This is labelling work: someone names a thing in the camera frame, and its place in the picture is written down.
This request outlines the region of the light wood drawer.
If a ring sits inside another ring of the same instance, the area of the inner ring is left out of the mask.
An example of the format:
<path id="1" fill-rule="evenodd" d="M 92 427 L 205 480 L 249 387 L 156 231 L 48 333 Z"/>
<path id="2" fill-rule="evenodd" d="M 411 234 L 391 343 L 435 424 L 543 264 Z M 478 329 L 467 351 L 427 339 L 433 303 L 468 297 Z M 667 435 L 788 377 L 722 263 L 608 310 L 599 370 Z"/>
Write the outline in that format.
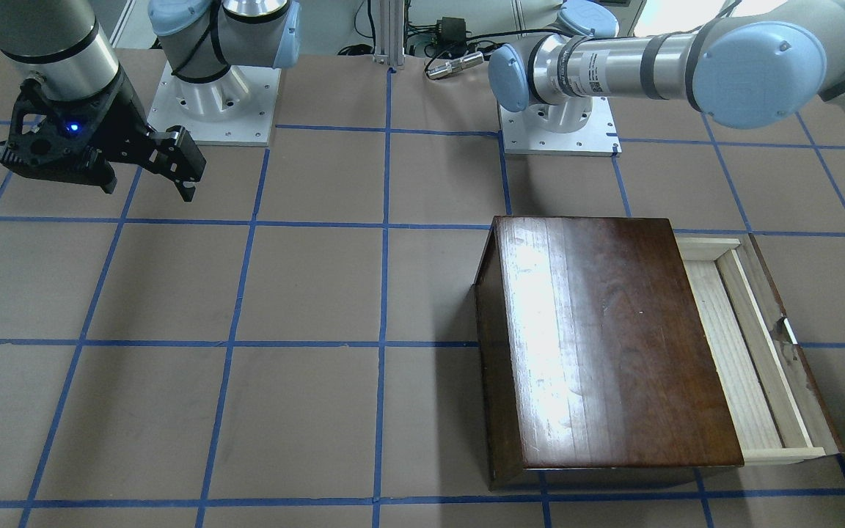
<path id="1" fill-rule="evenodd" d="M 772 336 L 788 314 L 755 237 L 676 241 L 745 464 L 838 454 L 841 441 L 801 344 Z"/>

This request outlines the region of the dark wooden drawer cabinet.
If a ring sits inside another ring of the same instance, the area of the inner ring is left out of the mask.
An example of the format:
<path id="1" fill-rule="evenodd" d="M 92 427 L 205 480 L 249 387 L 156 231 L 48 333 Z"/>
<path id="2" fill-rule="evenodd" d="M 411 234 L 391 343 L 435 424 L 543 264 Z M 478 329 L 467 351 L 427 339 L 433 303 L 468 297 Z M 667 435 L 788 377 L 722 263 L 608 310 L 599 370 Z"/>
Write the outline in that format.
<path id="1" fill-rule="evenodd" d="M 498 216 L 473 290 L 490 488 L 745 464 L 667 219 Z"/>

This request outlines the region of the black power box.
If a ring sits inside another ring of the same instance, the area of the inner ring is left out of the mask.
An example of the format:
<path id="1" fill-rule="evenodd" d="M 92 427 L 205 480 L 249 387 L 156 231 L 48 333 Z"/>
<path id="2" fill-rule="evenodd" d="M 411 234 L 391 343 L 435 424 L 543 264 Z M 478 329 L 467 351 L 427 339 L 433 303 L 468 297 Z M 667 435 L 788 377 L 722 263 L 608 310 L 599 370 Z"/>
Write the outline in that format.
<path id="1" fill-rule="evenodd" d="M 463 18 L 445 16 L 439 18 L 435 24 L 436 43 L 460 45 L 467 42 L 467 22 Z"/>

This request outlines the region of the silver cylindrical connector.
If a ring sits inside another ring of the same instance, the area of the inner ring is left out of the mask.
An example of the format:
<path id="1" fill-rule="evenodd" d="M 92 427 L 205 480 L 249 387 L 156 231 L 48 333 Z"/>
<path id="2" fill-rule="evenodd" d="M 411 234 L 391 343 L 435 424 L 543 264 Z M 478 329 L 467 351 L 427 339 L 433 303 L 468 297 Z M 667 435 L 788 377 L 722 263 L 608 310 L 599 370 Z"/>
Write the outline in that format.
<path id="1" fill-rule="evenodd" d="M 482 51 L 474 51 L 471 54 L 465 54 L 459 58 L 453 58 L 439 66 L 427 67 L 425 69 L 426 77 L 430 80 L 442 80 L 453 75 L 459 74 L 463 70 L 472 69 L 484 63 L 484 54 Z"/>

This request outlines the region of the aluminium frame post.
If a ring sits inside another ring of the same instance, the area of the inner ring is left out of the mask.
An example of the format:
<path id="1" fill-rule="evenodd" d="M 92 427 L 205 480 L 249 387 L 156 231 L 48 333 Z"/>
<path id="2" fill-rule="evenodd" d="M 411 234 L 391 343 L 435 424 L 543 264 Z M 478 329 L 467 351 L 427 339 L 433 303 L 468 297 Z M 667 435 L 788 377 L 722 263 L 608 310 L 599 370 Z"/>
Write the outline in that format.
<path id="1" fill-rule="evenodd" d="M 405 64 L 406 1 L 368 1 L 373 61 L 399 71 Z"/>

